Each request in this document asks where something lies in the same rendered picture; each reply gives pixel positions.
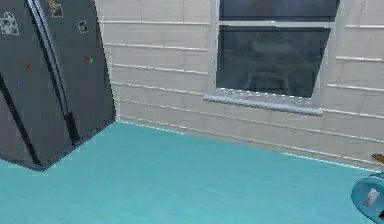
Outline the white framed window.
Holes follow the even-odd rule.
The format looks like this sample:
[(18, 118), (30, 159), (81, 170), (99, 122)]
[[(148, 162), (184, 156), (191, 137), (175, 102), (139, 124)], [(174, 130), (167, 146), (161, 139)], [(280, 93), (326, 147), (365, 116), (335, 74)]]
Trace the white framed window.
[(320, 116), (344, 0), (211, 0), (206, 101)]

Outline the dark grey fridge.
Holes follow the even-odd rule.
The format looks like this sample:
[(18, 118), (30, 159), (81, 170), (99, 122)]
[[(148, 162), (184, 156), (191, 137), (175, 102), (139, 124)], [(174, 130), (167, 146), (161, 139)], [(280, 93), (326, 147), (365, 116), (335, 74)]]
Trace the dark grey fridge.
[(79, 134), (71, 144), (26, 0), (0, 0), (0, 159), (43, 171), (112, 124), (116, 110), (95, 0), (40, 0)]

